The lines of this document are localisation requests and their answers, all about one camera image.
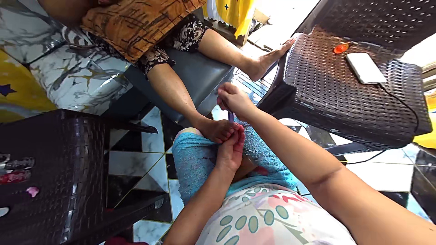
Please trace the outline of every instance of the black floral pants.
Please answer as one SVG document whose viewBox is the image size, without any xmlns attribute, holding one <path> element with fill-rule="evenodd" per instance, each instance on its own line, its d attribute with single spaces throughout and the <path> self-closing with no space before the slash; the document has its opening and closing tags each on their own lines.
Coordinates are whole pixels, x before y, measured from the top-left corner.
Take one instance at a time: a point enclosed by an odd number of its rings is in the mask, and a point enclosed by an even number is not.
<svg viewBox="0 0 436 245">
<path fill-rule="evenodd" d="M 195 15 L 190 14 L 186 16 L 176 27 L 174 27 L 170 34 L 164 38 L 160 43 L 156 44 L 152 49 L 145 52 L 135 63 L 144 74 L 147 73 L 155 65 L 169 64 L 173 66 L 176 62 L 168 56 L 164 47 L 173 47 L 180 51 L 195 52 L 198 45 L 206 32 L 208 27 L 201 22 Z M 101 49 L 106 51 L 113 57 L 124 59 L 124 57 L 114 49 L 110 44 L 100 37 L 88 33 L 91 41 L 94 42 Z"/>
</svg>

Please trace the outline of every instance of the brown patterned cushion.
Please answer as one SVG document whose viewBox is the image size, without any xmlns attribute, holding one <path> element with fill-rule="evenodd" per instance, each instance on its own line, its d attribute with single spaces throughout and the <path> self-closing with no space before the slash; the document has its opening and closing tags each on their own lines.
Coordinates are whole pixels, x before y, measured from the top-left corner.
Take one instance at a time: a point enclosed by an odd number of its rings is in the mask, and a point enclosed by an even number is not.
<svg viewBox="0 0 436 245">
<path fill-rule="evenodd" d="M 136 62 L 177 23 L 206 0 L 122 0 L 90 9 L 82 29 L 102 37 L 128 61 Z"/>
</svg>

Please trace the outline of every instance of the bare foot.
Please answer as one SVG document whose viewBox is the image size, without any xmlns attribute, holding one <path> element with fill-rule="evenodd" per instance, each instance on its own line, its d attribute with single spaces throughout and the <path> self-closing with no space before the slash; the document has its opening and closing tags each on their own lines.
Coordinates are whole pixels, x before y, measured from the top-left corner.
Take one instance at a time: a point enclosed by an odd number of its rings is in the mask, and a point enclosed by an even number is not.
<svg viewBox="0 0 436 245">
<path fill-rule="evenodd" d="M 233 134 L 238 125 L 227 120 L 214 121 L 210 119 L 201 120 L 195 125 L 204 137 L 216 143 L 223 143 Z"/>
<path fill-rule="evenodd" d="M 280 48 L 255 59 L 255 64 L 251 65 L 250 70 L 247 73 L 250 79 L 253 81 L 257 81 L 262 78 L 268 68 L 273 65 L 276 60 L 280 59 L 280 57 L 282 57 L 286 53 L 286 51 L 288 51 L 292 47 L 292 44 L 294 42 L 295 39 L 291 38 L 286 41 Z"/>
</svg>

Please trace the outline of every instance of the white phone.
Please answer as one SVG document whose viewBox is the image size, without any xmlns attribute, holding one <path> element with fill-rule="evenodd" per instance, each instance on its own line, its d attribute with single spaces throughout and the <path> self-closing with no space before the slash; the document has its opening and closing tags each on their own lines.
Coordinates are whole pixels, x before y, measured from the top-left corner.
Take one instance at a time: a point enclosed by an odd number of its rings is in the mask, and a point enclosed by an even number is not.
<svg viewBox="0 0 436 245">
<path fill-rule="evenodd" d="M 347 54 L 347 60 L 361 83 L 378 84 L 388 82 L 367 53 Z"/>
</svg>

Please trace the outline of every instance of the woman's right hand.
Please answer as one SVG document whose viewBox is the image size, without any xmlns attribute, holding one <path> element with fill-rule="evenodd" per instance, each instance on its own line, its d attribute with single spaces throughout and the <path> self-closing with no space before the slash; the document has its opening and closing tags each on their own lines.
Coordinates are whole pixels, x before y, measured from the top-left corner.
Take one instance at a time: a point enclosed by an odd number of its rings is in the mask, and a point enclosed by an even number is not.
<svg viewBox="0 0 436 245">
<path fill-rule="evenodd" d="M 230 82 L 218 88 L 218 95 L 217 104 L 221 109 L 230 109 L 242 121 L 247 121 L 258 110 L 248 95 Z"/>
</svg>

